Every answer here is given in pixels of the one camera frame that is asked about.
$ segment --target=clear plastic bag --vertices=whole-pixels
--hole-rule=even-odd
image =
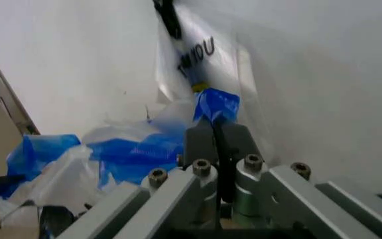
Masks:
[[[275,151],[259,102],[251,57],[237,41],[235,19],[183,0],[176,0],[174,6],[183,30],[183,41],[170,38],[163,22],[159,21],[155,75],[160,90],[171,101],[193,98],[192,83],[178,70],[183,49],[195,49],[197,43],[204,48],[206,43],[210,50],[209,41],[213,36],[214,53],[208,57],[204,55],[190,72],[210,87],[240,97],[237,122],[247,126],[264,159],[272,162]]]

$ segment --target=hex socket screw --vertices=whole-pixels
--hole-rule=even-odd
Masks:
[[[298,175],[302,176],[304,179],[309,180],[311,170],[307,164],[301,163],[301,162],[296,162],[296,163],[293,163],[290,166],[290,168],[292,170],[294,170]]]
[[[244,158],[244,166],[252,172],[259,172],[262,169],[263,158],[257,154],[247,154]]]
[[[192,172],[199,177],[207,177],[210,174],[211,165],[206,159],[196,159],[192,162]]]
[[[148,173],[150,185],[159,188],[168,178],[168,173],[163,168],[155,168]]]

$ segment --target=aluminum part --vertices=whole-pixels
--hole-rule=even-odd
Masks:
[[[382,238],[382,199],[346,178],[316,186],[346,212]]]
[[[303,225],[317,238],[378,238],[287,166],[264,173],[255,196],[261,215],[281,228]]]

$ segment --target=gray metal bar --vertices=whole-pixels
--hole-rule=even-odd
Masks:
[[[147,191],[123,182],[57,239],[112,238],[149,198]]]
[[[282,228],[308,228],[317,238],[378,238],[287,166],[264,173],[256,192],[262,215]]]
[[[382,199],[346,178],[316,186],[367,228],[382,238]]]
[[[163,238],[170,228],[186,228],[202,198],[198,178],[192,173],[175,171],[114,238]]]

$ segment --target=crumpled plastic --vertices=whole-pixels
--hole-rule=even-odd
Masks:
[[[225,91],[208,88],[198,93],[197,106],[195,107],[193,120],[206,116],[214,123],[219,117],[228,121],[236,121],[240,107],[240,97]]]
[[[7,175],[22,174],[26,181],[32,181],[48,163],[57,160],[67,149],[79,144],[79,139],[73,134],[24,135],[23,142],[6,159]],[[1,189],[0,196],[8,198],[18,185]]]

